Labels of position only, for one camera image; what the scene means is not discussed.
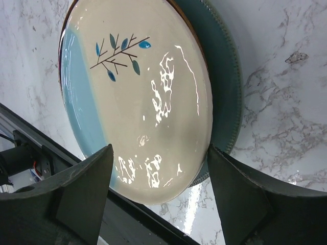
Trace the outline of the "dark blue floral plate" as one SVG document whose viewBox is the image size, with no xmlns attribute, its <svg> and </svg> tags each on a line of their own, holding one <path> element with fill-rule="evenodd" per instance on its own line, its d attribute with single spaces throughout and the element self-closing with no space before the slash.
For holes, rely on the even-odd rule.
<svg viewBox="0 0 327 245">
<path fill-rule="evenodd" d="M 60 89 L 85 157 L 230 152 L 242 92 L 232 40 L 205 1 L 73 1 Z"/>
</svg>

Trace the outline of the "cream blue leaf plate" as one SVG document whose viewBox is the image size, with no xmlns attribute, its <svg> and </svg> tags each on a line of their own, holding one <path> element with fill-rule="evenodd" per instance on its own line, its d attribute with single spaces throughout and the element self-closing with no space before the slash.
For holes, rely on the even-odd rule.
<svg viewBox="0 0 327 245">
<path fill-rule="evenodd" d="M 73 1 L 58 52 L 62 98 L 89 157 L 111 144 L 110 187 L 168 202 L 196 179 L 213 127 L 198 38 L 176 1 Z"/>
</svg>

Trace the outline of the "grey-green ribbed plate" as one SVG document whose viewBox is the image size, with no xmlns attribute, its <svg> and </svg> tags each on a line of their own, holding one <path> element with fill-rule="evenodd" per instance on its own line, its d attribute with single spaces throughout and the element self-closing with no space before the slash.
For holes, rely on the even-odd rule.
<svg viewBox="0 0 327 245">
<path fill-rule="evenodd" d="M 209 1 L 179 1 L 203 48 L 213 95 L 211 143 L 230 153 L 242 115 L 242 75 L 232 35 Z"/>
</svg>

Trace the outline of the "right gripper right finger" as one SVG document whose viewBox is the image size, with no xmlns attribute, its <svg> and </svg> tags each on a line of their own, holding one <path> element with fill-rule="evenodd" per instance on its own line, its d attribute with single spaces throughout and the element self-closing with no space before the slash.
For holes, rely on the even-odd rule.
<svg viewBox="0 0 327 245">
<path fill-rule="evenodd" d="M 226 244 L 326 244 L 326 192 L 299 187 L 208 149 Z"/>
</svg>

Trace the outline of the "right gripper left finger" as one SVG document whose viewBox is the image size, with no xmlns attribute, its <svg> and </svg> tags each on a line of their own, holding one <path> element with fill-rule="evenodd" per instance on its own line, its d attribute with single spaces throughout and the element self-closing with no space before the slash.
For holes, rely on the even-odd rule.
<svg viewBox="0 0 327 245">
<path fill-rule="evenodd" d="M 97 244 L 113 167 L 108 145 L 84 161 L 1 194 L 1 244 Z"/>
</svg>

